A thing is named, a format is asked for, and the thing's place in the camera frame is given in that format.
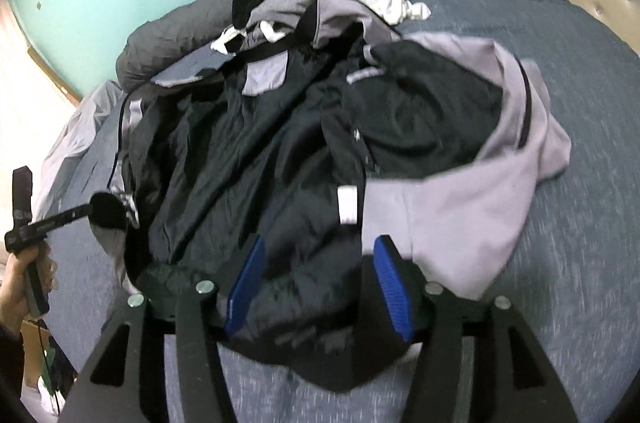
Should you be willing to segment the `person's left hand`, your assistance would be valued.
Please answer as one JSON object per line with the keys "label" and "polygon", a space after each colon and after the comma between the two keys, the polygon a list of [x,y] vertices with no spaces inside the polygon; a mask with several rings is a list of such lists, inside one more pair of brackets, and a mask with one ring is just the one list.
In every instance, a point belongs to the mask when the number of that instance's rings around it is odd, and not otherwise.
{"label": "person's left hand", "polygon": [[44,294],[58,287],[55,279],[58,265],[52,261],[50,253],[51,247],[41,242],[38,247],[29,247],[17,255],[10,254],[6,261],[1,284],[1,325],[14,339],[20,336],[22,323],[29,317],[25,281],[28,265],[38,264]]}

